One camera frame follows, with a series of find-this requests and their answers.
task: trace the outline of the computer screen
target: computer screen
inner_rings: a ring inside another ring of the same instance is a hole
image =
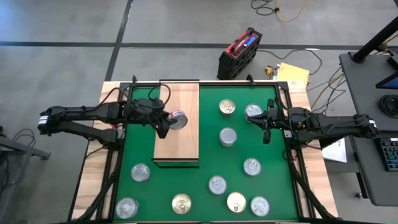
[[[376,88],[398,89],[398,72],[376,84]]]

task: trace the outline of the keyboard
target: keyboard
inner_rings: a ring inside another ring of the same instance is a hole
[[[375,140],[384,168],[387,171],[398,171],[398,138]]]

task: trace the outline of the blue label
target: blue label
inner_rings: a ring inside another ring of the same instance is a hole
[[[246,43],[244,43],[244,46],[247,47],[249,46],[251,43],[253,43],[253,41],[256,39],[255,36],[250,37],[250,39],[248,41],[246,41]]]

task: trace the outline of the gray floor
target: gray floor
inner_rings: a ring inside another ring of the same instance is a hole
[[[126,0],[3,0],[0,41],[114,42]],[[282,14],[295,14],[301,1],[281,1]],[[250,1],[134,0],[123,42],[227,44],[249,26],[264,34],[262,44],[361,45],[398,13],[393,0],[308,1],[292,23],[275,15],[258,16]],[[95,105],[113,48],[0,47],[0,124],[12,136],[32,128],[37,147],[52,152],[49,161],[32,159],[16,198],[13,220],[29,223],[65,221],[72,202],[87,141],[70,134],[39,136],[39,113],[49,106]],[[216,78],[223,49],[121,49],[112,80]],[[285,55],[289,50],[272,50]],[[323,60],[309,88],[327,81],[339,68],[340,50],[317,50]],[[295,52],[283,62],[314,71],[319,61]],[[237,79],[248,73],[264,78],[264,67],[281,60],[259,52]],[[314,102],[321,89],[308,93]],[[326,100],[327,91],[318,108]],[[354,114],[349,93],[328,108],[328,115]],[[398,223],[398,208],[375,207],[358,200],[354,175],[330,174],[340,216],[347,220]]]

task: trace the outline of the white paper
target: white paper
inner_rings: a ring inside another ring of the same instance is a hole
[[[322,149],[324,159],[347,163],[346,144],[344,138]]]

